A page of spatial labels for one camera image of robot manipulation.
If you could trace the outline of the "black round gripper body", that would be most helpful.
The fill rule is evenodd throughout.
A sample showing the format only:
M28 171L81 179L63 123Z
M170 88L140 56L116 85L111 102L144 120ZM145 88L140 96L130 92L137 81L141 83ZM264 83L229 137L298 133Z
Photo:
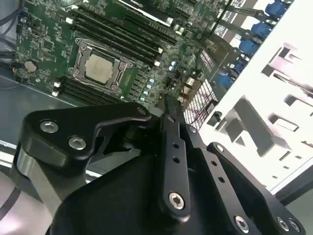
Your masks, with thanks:
M204 171L188 158L191 216L175 222L157 203L158 161L137 157L72 193L54 216L52 235L233 235L235 226Z

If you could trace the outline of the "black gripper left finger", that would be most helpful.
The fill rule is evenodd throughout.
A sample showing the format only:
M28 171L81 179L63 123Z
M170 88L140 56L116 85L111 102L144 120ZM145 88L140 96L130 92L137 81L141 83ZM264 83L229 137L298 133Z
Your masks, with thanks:
M172 97L164 104L160 117L135 102L32 112L23 119L14 165L55 215L70 194L85 186L86 168L98 151L129 144L160 162L156 203L161 213L187 220L187 157L179 133L183 110Z

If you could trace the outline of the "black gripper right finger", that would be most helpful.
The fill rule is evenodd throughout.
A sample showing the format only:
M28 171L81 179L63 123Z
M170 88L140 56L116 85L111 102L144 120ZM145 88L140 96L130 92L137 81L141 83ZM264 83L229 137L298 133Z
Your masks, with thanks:
M223 145L205 145L198 131L183 122L187 159L196 170L198 199L209 199L206 214L215 235L304 235L300 221Z

